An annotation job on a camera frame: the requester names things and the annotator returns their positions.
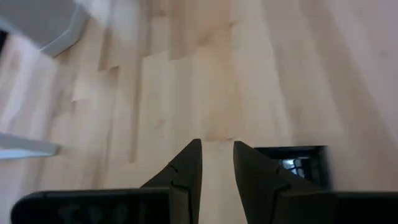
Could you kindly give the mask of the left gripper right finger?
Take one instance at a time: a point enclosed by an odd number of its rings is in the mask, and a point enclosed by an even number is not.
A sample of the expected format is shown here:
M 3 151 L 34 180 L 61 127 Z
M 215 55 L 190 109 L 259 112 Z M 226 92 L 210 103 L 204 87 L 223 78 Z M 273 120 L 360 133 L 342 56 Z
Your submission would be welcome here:
M 234 173 L 248 224 L 398 224 L 398 192 L 336 192 L 234 142 Z

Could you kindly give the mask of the white faceted plant pot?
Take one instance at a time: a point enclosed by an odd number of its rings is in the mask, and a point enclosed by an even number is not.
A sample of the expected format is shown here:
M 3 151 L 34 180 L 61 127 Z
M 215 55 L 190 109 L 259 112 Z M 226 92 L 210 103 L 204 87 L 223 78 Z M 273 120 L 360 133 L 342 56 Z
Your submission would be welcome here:
M 90 13 L 75 0 L 0 0 L 0 30 L 56 57 L 82 36 Z

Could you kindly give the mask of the small black square plate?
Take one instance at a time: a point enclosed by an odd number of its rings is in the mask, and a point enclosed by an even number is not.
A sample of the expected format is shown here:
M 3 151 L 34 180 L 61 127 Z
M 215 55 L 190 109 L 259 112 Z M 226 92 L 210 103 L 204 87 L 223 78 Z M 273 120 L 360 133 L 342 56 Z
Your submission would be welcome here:
M 277 161 L 291 173 L 323 189 L 332 189 L 326 146 L 255 147 L 254 149 Z

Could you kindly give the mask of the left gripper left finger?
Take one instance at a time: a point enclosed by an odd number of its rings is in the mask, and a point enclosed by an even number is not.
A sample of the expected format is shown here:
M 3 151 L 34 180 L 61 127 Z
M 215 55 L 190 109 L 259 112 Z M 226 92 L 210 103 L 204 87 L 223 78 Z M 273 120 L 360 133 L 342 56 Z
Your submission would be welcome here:
M 201 182 L 194 139 L 139 188 L 34 192 L 14 204 L 11 224 L 198 224 Z

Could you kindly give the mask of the white perforated metal shelf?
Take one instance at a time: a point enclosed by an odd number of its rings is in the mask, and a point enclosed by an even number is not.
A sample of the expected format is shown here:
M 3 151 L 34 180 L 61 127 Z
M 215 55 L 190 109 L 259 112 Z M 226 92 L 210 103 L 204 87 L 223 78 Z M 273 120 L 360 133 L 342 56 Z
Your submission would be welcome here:
M 60 148 L 51 142 L 0 133 L 0 160 L 55 156 Z

